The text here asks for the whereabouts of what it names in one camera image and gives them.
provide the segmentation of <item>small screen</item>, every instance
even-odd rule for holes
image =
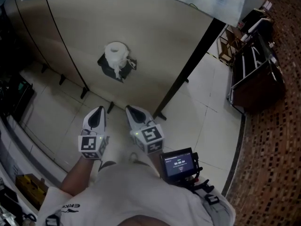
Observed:
[[[192,156],[190,153],[165,158],[164,163],[166,166],[167,175],[169,177],[194,169]]]

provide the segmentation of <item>white tiled floor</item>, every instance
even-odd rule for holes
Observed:
[[[79,86],[68,80],[59,86],[58,74],[51,70],[41,74],[40,70],[41,65],[33,64],[21,72],[36,91],[21,126],[49,158],[69,171],[80,157],[77,136],[83,118],[97,106],[108,109],[109,102],[91,92],[80,99]],[[191,147],[198,152],[200,166],[204,168],[201,174],[219,191],[233,161],[241,120],[226,101],[229,78],[226,65],[205,55],[189,76],[190,82],[183,84],[164,108],[167,121],[156,119],[166,137],[165,151]],[[132,145],[124,110],[114,107],[107,114],[107,132],[110,139],[104,161],[126,162],[135,151],[140,160],[148,162]]]

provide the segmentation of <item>toilet paper roll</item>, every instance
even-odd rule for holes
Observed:
[[[109,43],[104,49],[105,58],[109,66],[114,69],[117,79],[120,79],[119,71],[127,64],[128,53],[125,44],[120,42]]]

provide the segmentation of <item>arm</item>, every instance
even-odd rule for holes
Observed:
[[[75,196],[88,187],[94,160],[81,157],[63,180],[60,189]]]
[[[149,159],[151,160],[152,164],[154,164],[155,168],[157,169],[160,177],[163,176],[163,168],[161,165],[161,159],[160,155],[163,153],[163,151],[157,151],[155,153],[149,154]]]

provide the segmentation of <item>brown patterned wall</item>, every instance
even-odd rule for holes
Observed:
[[[227,194],[237,226],[301,226],[301,0],[269,1],[286,96],[247,116]]]

